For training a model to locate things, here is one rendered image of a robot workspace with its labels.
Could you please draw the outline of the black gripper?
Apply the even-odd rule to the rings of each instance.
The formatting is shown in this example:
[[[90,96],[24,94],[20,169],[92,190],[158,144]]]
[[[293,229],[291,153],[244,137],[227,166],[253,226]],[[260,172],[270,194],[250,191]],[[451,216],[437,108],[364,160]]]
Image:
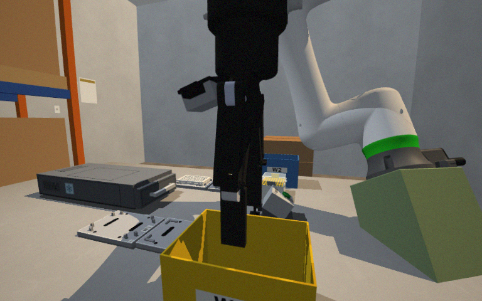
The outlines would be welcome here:
[[[247,206],[262,205],[264,94],[259,83],[278,72],[279,28],[252,17],[215,29],[217,129],[213,185],[220,187],[221,244],[245,248]],[[232,175],[229,175],[232,174]],[[222,187],[222,190],[221,190]]]

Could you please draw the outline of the yellow waste bin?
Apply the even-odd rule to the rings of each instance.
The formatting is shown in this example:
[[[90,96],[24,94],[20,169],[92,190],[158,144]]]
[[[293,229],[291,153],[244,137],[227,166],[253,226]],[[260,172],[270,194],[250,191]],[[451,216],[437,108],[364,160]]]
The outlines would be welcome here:
[[[163,301],[316,301],[307,221],[247,214],[240,248],[221,244],[220,211],[206,209],[160,264]]]

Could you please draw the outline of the blue bin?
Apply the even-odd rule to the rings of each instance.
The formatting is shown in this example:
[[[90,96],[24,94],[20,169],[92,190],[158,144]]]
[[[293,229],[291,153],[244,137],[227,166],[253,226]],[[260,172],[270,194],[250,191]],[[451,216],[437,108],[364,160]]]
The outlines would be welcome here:
[[[299,156],[287,154],[264,154],[267,165],[262,166],[262,175],[265,172],[286,174],[286,187],[296,188],[298,184]]]

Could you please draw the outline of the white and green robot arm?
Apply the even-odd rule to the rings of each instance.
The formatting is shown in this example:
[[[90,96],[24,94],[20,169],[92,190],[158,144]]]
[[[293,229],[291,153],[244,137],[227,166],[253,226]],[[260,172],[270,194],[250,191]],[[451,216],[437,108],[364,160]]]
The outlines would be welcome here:
[[[310,10],[328,1],[207,0],[203,18],[214,36],[220,23],[233,18],[266,19],[279,28],[278,53],[292,95],[299,138],[309,149],[324,151],[360,144],[368,164],[366,180],[397,169],[465,165],[463,157],[448,158],[443,148],[420,150],[407,109],[393,88],[376,88],[337,104],[330,101],[306,22]],[[204,112],[218,106],[218,82],[229,82],[229,77],[208,76],[180,88],[177,92],[186,111]]]

